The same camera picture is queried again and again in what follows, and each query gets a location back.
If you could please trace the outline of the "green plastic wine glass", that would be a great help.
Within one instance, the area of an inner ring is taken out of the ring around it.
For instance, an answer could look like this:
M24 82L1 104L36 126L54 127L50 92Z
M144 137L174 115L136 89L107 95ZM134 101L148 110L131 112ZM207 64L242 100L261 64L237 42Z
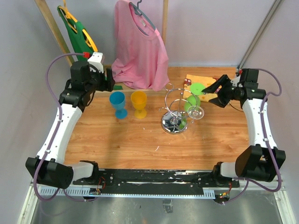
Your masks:
M193 83L190 86L191 95L186 98L184 110L188 112L191 106L200 106L200 98L199 96L202 95L202 90L205 86L201 83Z

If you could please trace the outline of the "orange plastic wine glass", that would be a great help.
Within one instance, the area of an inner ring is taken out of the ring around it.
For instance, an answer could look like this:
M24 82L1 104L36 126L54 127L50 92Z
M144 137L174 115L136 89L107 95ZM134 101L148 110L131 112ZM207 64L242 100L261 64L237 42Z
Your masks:
M146 117L147 112L145 110L147 95L143 91L135 91L131 94L131 103L135 109L135 117L137 119L143 119Z

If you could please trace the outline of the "blue plastic wine glass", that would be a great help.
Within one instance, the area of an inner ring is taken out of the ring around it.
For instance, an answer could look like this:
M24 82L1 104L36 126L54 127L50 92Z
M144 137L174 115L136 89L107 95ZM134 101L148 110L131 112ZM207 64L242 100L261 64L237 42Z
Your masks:
M115 109L115 116L117 119L124 119L127 117L128 112L125 109L126 98L123 92L113 92L109 97L109 102Z

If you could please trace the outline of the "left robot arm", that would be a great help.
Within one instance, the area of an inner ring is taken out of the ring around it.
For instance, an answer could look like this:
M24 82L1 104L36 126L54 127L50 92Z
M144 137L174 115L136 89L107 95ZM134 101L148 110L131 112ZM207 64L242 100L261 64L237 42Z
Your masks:
M113 73L110 68L102 72L88 61L74 62L70 72L71 78L59 96L57 114L49 135L38 154L27 158L25 163L35 185L66 189L80 179L91 185L100 180L97 162L80 160L77 164L66 165L64 160L73 129L85 108L91 104L95 92L113 90Z

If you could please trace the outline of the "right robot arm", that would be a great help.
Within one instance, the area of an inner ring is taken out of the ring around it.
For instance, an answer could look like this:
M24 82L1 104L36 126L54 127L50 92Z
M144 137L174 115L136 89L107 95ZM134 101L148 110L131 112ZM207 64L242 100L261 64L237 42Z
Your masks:
M215 93L217 96L210 103L224 108L230 101L240 102L245 114L249 133L249 146L235 162L218 162L210 176L214 185L221 187L229 181L246 180L263 189L261 182L278 179L274 192L280 190L282 177L280 168L286 160L284 150L279 150L271 133L267 107L269 95L280 96L278 93L267 92L258 87L258 76L261 68L241 69L239 75L230 79L222 75L217 81L202 90L203 93Z

